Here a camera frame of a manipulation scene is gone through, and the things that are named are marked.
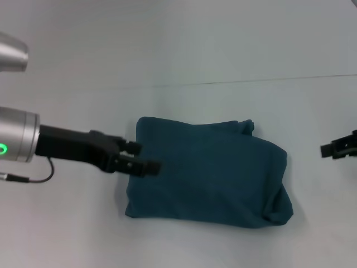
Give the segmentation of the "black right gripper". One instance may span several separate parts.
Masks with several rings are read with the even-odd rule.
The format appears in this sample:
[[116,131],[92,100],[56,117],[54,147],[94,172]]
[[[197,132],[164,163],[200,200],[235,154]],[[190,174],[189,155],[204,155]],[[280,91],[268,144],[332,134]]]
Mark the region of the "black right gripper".
[[347,155],[356,157],[357,154],[357,142],[356,142],[357,130],[353,130],[348,142],[347,137],[338,138],[331,141],[328,144],[320,146],[320,152],[322,158],[331,157],[332,159],[345,158]]

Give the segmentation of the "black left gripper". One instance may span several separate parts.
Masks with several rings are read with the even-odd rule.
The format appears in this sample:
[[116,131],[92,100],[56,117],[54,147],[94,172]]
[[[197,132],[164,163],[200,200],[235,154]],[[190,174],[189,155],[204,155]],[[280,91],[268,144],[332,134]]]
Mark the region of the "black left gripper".
[[112,138],[98,131],[78,132],[41,125],[35,154],[88,163],[106,173],[119,172],[141,178],[158,175],[159,162],[120,155],[120,151],[139,155],[141,149],[140,144],[127,140],[120,140],[118,146]]

